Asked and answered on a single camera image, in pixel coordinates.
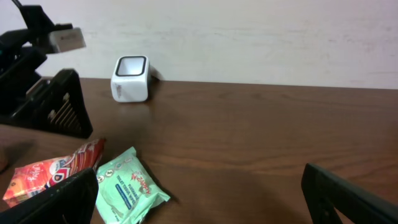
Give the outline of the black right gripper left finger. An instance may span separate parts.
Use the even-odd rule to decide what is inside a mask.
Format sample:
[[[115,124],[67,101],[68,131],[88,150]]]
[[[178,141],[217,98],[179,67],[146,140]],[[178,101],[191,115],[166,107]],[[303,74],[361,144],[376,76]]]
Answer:
[[[1,224],[89,223],[97,195],[96,174],[87,168],[1,212]]]

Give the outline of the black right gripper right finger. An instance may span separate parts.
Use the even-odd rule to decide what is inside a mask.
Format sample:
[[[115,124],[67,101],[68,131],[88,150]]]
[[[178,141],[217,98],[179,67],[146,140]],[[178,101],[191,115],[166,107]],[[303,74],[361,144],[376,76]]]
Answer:
[[[397,224],[397,206],[315,164],[305,165],[301,188],[313,223]]]

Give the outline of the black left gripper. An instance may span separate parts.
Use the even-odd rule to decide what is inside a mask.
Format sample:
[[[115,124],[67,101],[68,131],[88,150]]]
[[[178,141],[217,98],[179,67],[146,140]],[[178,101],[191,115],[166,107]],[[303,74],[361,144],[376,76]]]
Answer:
[[[1,123],[87,139],[93,132],[85,108],[80,77],[74,69],[63,69],[50,80],[35,72],[55,51],[51,32],[72,29],[55,24],[40,5],[16,6],[25,29],[1,35]],[[26,92],[39,81],[39,85]]]

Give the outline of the orange red snack bar packet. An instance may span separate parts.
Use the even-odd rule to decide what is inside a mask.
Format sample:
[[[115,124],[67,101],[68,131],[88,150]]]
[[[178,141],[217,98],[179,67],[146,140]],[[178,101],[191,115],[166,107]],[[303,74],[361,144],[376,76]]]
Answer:
[[[106,140],[101,138],[82,145],[60,165],[60,168],[44,185],[44,189],[49,189],[84,169],[92,168],[95,170],[103,155],[105,142]]]

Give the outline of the orange small snack box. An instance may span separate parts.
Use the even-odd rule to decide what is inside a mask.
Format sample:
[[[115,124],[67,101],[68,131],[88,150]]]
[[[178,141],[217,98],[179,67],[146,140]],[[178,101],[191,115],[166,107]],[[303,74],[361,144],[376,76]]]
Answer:
[[[63,166],[70,156],[56,157],[15,168],[3,200],[13,207],[39,194],[47,181]]]

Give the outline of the mint green tissue pack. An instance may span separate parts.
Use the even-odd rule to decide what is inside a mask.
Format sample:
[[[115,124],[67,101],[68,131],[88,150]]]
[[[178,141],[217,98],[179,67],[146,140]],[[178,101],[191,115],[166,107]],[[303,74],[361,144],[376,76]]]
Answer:
[[[96,208],[107,224],[141,223],[150,209],[170,200],[145,170],[134,147],[100,166],[96,176]]]

